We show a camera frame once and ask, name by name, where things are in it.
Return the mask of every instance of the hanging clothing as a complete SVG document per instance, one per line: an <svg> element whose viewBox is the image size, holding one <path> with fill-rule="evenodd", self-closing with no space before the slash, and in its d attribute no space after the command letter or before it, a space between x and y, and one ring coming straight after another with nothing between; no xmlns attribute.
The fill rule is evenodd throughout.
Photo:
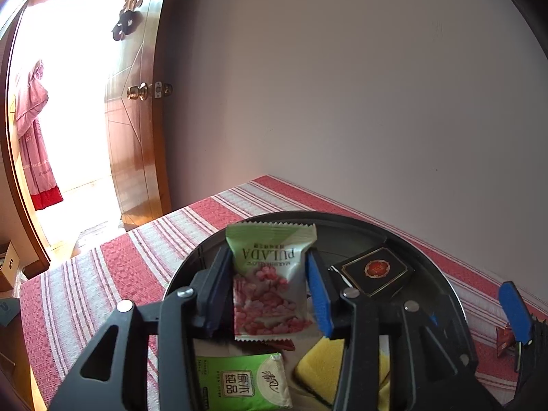
<svg viewBox="0 0 548 411"><path fill-rule="evenodd" d="M43 72L44 64L38 60L29 73L21 73L15 80L15 126L25 179L36 210L63 200L38 121L38 115L48 103L48 92L40 82Z"/></svg>

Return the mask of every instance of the table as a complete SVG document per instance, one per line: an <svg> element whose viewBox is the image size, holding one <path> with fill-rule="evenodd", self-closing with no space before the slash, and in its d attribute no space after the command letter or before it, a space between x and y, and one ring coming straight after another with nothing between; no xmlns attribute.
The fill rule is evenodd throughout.
<svg viewBox="0 0 548 411"><path fill-rule="evenodd" d="M398 234L429 256L464 306L479 356L477 378L505 403L513 398L513 357L497 358L496 327L506 317L497 301L502 280L390 225L273 176L198 201L106 242L21 286L28 357L47 404L91 336L122 299L162 298L171 277L196 245L243 218L282 210L317 210L369 221ZM548 304L523 293L530 311L548 318ZM157 409L155 340L149 345L149 409Z"/></svg>

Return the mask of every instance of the red emblem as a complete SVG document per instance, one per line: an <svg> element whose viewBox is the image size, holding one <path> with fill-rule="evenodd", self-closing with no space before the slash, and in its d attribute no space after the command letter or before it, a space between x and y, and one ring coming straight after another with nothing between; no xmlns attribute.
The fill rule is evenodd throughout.
<svg viewBox="0 0 548 411"><path fill-rule="evenodd" d="M369 261L364 271L369 278L383 278L390 272L390 263L385 260Z"/></svg>

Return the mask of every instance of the doorway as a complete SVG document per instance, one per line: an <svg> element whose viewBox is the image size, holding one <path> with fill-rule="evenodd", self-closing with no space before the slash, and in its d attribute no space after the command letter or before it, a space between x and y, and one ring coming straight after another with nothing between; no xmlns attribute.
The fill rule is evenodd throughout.
<svg viewBox="0 0 548 411"><path fill-rule="evenodd" d="M114 191L105 123L111 29L124 0L31 0L17 30L9 94L18 74L43 63L48 101L39 116L62 201L36 210L26 202L51 258L61 263L124 233ZM24 174L17 179L22 187Z"/></svg>

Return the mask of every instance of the wooden door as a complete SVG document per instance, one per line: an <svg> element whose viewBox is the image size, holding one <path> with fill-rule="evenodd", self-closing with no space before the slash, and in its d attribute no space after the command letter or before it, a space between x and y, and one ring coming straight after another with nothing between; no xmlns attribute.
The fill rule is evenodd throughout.
<svg viewBox="0 0 548 411"><path fill-rule="evenodd" d="M123 0L113 14L122 7ZM166 7L164 0L131 0L130 9L127 35L113 38L105 96L112 178L126 230L171 211L162 131L162 100L169 88L161 75L162 39L169 27L160 15Z"/></svg>

